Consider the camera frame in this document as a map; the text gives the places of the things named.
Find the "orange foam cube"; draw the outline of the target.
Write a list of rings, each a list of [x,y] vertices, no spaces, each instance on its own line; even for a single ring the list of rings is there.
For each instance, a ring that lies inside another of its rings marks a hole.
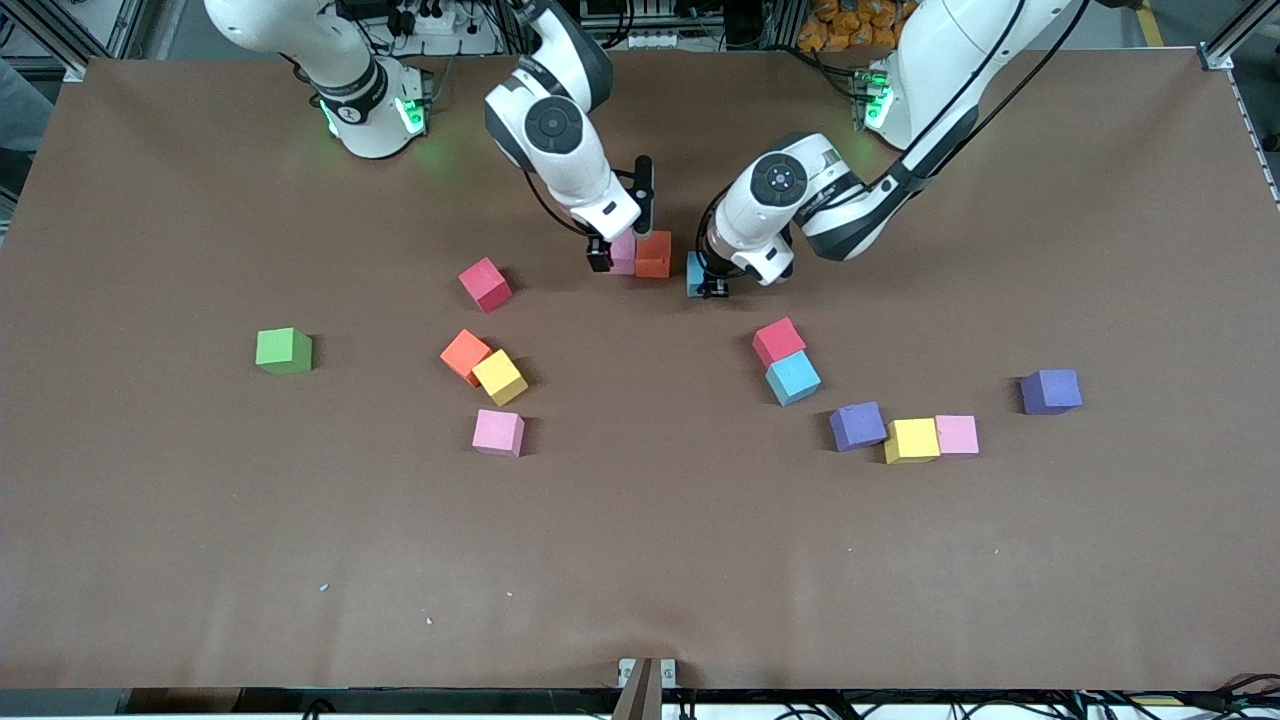
[[[479,387],[475,368],[493,355],[494,350],[484,340],[467,329],[460,333],[442,350],[439,359],[461,379],[472,387]]]
[[[653,231],[635,246],[634,274],[644,279],[671,277],[673,238],[669,231]]]

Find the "red foam cube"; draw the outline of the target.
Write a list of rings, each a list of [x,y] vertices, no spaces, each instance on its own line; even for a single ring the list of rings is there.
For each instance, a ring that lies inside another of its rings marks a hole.
[[[806,350],[806,342],[790,316],[755,331],[751,348],[764,368]]]
[[[466,295],[481,313],[493,313],[515,295],[500,268],[490,259],[481,258],[458,274]]]

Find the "yellow foam cube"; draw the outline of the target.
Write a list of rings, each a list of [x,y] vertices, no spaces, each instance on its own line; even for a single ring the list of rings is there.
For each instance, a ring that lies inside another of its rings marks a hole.
[[[936,419],[895,419],[887,425],[884,461],[892,464],[929,462],[941,457]]]
[[[529,388],[524,374],[504,350],[477,363],[472,374],[497,406],[506,406]]]

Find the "purple foam cube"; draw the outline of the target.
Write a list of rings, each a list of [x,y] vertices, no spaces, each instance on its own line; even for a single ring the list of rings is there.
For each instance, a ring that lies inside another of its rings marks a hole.
[[[1019,382],[1024,414],[1047,416],[1084,405],[1079,377],[1071,368],[1039,369]]]
[[[876,401],[837,407],[829,415],[835,448],[847,452],[884,442],[888,429]]]

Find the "orange objects pile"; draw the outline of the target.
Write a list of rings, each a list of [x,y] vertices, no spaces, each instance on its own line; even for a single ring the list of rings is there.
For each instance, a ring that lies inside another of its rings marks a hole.
[[[899,45],[916,0],[810,0],[796,46],[804,53],[838,53],[851,47]]]

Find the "brown table cover sheet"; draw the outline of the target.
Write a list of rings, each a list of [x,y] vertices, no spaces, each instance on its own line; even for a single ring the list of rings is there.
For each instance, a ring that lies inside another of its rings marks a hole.
[[[483,128],[511,65],[458,61],[384,161],[283,61],[64,87],[0,247],[0,688],[1280,673],[1280,211],[1228,76],[1062,53],[860,258],[797,240],[696,301],[538,208]],[[786,407],[751,347],[782,316],[820,377]],[[311,372],[256,366],[287,327]],[[529,388],[457,377],[462,329]],[[1082,407],[1024,414],[1046,368]],[[980,452],[837,452],[870,401]],[[520,457],[472,448],[481,407]]]

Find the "green foam cube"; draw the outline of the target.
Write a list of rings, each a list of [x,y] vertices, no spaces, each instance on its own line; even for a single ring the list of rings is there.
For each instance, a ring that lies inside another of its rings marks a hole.
[[[292,327],[260,331],[256,336],[255,364],[273,375],[311,372],[312,338]]]

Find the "metal table edge bracket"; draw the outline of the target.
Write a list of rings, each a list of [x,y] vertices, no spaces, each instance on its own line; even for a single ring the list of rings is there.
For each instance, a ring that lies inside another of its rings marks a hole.
[[[614,687],[620,691],[623,689],[636,666],[636,659],[621,659],[617,664],[617,680]],[[653,666],[654,674],[660,679],[660,687],[664,691],[680,688],[677,679],[678,666],[675,659],[655,659],[653,661]]]

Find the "aluminium frame post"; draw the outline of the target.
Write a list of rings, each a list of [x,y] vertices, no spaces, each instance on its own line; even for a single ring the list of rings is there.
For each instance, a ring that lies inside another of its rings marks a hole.
[[[0,58],[40,78],[77,82],[93,59],[138,56],[165,0],[0,0]]]
[[[1242,6],[1208,41],[1198,44],[1207,70],[1233,68],[1233,54],[1253,37],[1280,45],[1280,0],[1240,0]]]

